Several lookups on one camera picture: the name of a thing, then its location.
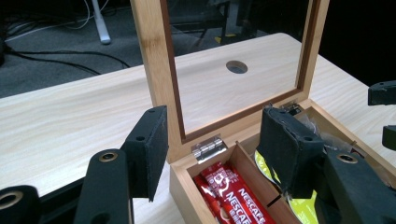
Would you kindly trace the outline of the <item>white stand leg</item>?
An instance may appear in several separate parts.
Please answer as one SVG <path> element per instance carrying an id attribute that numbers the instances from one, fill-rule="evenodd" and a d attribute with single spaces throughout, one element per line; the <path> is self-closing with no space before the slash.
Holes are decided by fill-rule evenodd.
<path id="1" fill-rule="evenodd" d="M 99 8 L 98 0 L 92 0 L 92 6 L 94 21 L 100 42 L 104 45 L 108 45 L 111 43 L 111 38 L 106 28 L 106 23 L 102 16 L 101 9 Z"/>

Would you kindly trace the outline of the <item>clear plastic packet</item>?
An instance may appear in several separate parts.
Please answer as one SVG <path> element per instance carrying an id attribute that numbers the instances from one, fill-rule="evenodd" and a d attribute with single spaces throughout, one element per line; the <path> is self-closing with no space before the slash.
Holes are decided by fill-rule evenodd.
<path id="1" fill-rule="evenodd" d="M 298 116 L 297 120 L 320 137 L 324 141 L 325 147 L 349 153 L 355 151 L 354 144 L 335 131 L 329 122 L 308 116 L 307 114 Z"/>

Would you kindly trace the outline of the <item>red coffee sachet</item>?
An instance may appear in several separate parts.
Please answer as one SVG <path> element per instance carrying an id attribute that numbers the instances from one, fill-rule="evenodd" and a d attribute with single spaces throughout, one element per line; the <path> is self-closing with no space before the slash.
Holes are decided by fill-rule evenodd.
<path id="1" fill-rule="evenodd" d="M 204 169 L 201 176 L 233 224 L 276 224 L 231 165 L 215 163 Z"/>
<path id="2" fill-rule="evenodd" d="M 231 224 L 231 220 L 228 218 L 227 213 L 222 208 L 215 192 L 206 182 L 206 179 L 201 175 L 197 175 L 193 178 L 195 185 L 203 196 L 206 205 L 211 211 L 213 217 L 219 224 Z"/>

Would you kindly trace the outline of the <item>bamboo box with glass lid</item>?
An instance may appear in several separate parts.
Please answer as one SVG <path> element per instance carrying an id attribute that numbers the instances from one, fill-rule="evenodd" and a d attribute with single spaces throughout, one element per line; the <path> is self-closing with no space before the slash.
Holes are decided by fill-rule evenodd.
<path id="1" fill-rule="evenodd" d="M 280 224 L 298 221 L 283 193 L 258 169 L 262 110 L 329 122 L 353 153 L 323 148 L 314 163 L 322 224 L 396 224 L 396 167 L 361 141 L 310 93 L 329 0 L 303 4 L 303 36 L 256 37 L 176 56 L 166 0 L 131 0 L 151 100 L 168 108 L 170 191 L 189 224 L 216 224 L 193 178 L 221 162 L 236 169 Z"/>

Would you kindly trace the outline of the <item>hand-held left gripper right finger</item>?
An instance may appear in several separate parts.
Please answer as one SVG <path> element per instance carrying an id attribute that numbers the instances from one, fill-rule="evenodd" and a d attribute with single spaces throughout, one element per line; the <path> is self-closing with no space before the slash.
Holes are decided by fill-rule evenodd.
<path id="1" fill-rule="evenodd" d="M 322 155 L 324 141 L 283 109 L 262 110 L 260 143 L 271 176 L 292 198 L 309 199 L 313 192 L 313 168 Z"/>

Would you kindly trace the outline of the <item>yellow-green packet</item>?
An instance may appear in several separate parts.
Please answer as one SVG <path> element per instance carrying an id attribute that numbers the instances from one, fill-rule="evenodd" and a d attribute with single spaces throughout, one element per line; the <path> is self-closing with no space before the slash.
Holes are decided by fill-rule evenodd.
<path id="1" fill-rule="evenodd" d="M 271 175 L 270 169 L 264 157 L 258 150 L 254 152 L 254 161 L 260 172 L 276 187 L 280 187 L 280 180 L 277 174 Z M 313 191 L 310 199 L 294 199 L 289 197 L 287 203 L 290 206 L 292 213 L 302 224 L 318 224 L 317 213 L 315 210 L 315 201 L 317 193 Z"/>

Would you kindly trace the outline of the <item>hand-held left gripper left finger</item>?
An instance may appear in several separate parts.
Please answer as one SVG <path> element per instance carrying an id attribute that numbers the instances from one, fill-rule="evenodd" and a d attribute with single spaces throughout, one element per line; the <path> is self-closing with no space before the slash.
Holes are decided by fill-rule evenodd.
<path id="1" fill-rule="evenodd" d="M 121 146 L 127 155 L 132 198 L 154 200 L 168 152 L 167 106 L 147 110 Z"/>

